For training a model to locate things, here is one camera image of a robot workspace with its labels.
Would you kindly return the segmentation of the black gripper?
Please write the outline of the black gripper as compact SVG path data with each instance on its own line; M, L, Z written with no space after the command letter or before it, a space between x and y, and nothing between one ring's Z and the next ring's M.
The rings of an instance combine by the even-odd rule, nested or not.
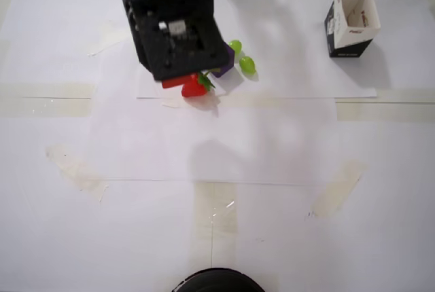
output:
M155 81L228 62L214 0L124 0L124 8L139 62Z

